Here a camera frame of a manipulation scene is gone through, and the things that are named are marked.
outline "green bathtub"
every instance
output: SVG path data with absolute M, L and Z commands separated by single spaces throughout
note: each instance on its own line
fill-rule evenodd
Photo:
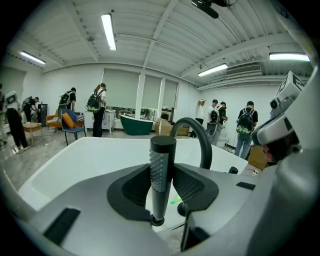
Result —
M 136 119 L 127 115 L 120 114 L 120 121 L 124 131 L 129 135 L 149 135 L 153 121 Z

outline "freestanding bathtub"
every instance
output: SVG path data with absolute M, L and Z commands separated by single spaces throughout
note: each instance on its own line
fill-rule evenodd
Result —
M 122 114 L 119 116 L 123 129 L 128 135 L 149 135 L 154 124 L 150 120 L 136 119 Z
M 18 193 L 32 208 L 38 211 L 80 181 L 131 166 L 149 163 L 149 149 L 149 139 L 80 138 L 38 169 L 23 184 Z M 210 170 L 218 172 L 227 173 L 233 166 L 238 169 L 240 174 L 248 163 L 246 160 L 216 146 L 212 146 L 212 155 Z M 197 139 L 177 139 L 176 163 L 198 167 L 200 159 L 201 150 Z M 165 214 L 166 221 L 162 226 L 153 226 L 154 231 L 171 230 L 171 227 L 177 227 L 184 222 L 185 218 L 177 212 L 177 206 L 181 202 L 177 196 L 175 188 L 171 185 Z M 152 212 L 151 191 L 147 196 L 146 209 Z M 232 209 L 224 213 L 224 215 L 231 216 L 234 214 L 236 212 Z

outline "projector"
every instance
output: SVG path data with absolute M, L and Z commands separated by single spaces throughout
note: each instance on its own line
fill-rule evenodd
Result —
M 191 0 L 191 4 L 214 19 L 218 19 L 219 14 L 211 8 L 211 4 L 216 4 L 221 7 L 229 6 L 225 0 Z

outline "ceiling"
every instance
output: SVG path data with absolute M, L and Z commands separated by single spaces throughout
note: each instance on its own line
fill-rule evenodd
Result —
M 238 0 L 212 8 L 213 19 L 191 0 L 51 0 L 44 2 L 8 46 L 46 61 L 43 72 L 89 63 L 129 64 L 157 70 L 198 86 L 228 79 L 224 71 L 198 73 L 226 63 L 260 65 L 248 76 L 309 77 L 309 62 L 270 61 L 270 52 L 303 53 L 267 0 Z M 110 51 L 101 15 L 111 14 L 116 51 Z

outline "air conditioning vent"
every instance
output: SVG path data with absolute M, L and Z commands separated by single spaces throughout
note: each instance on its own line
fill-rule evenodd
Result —
M 235 76 L 235 75 L 242 75 L 242 74 L 261 74 L 261 65 L 260 64 L 254 64 L 254 65 L 243 65 L 243 66 L 237 66 L 237 67 L 231 67 L 228 68 L 225 72 L 226 76 Z

